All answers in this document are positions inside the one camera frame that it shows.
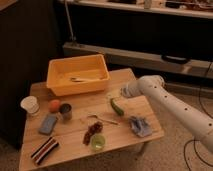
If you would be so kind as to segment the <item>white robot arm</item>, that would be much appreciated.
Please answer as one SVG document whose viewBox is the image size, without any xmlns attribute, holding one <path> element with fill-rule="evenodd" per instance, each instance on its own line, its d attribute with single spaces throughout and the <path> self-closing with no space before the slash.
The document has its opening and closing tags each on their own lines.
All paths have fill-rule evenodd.
<svg viewBox="0 0 213 171">
<path fill-rule="evenodd" d="M 121 88 L 121 94 L 126 98 L 145 95 L 155 100 L 213 153 L 213 119 L 170 94 L 164 85 L 160 75 L 142 76 L 126 83 Z"/>
</svg>

